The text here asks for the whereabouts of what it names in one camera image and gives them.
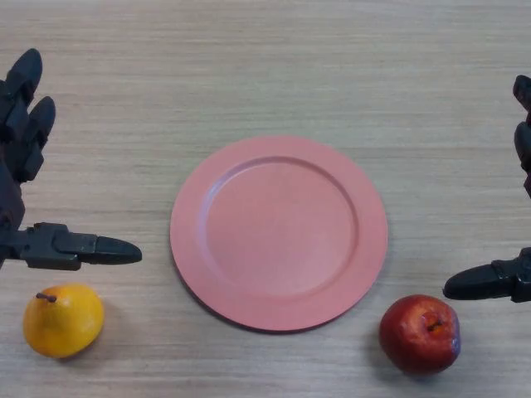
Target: wood grain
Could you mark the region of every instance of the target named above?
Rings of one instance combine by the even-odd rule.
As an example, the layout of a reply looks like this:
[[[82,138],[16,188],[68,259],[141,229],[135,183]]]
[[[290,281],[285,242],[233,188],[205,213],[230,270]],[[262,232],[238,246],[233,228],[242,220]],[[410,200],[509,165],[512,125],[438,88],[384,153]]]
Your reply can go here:
[[[528,396],[531,305],[452,303],[463,350],[429,381],[402,376],[375,328],[406,294],[441,296],[451,274],[529,244],[531,203],[512,134],[529,73],[524,0],[2,0],[0,70],[43,54],[39,98],[58,117],[27,224],[139,244],[144,261],[78,273],[0,272],[0,396]],[[390,246],[368,296],[323,328],[267,336],[205,313],[179,283],[168,218],[186,176],[240,138],[331,144],[373,179]],[[68,362],[39,357],[21,319],[39,289],[90,284],[99,341]]]

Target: apple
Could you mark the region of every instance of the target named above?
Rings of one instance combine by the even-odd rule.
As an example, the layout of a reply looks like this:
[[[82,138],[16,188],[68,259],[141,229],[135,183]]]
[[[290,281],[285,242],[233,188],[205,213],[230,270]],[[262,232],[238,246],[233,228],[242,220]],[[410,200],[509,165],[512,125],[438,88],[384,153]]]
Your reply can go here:
[[[400,298],[385,312],[379,340],[404,373],[432,375],[459,356],[459,320],[453,308],[438,298],[414,294]]]

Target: plate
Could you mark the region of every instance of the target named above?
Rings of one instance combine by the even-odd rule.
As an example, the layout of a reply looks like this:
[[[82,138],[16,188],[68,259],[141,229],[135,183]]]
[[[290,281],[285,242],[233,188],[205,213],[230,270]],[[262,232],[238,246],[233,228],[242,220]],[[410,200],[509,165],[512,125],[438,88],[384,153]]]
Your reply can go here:
[[[378,276],[387,220],[352,160],[297,137],[211,155],[173,206],[170,241],[196,298],[240,325],[293,332],[354,306]]]

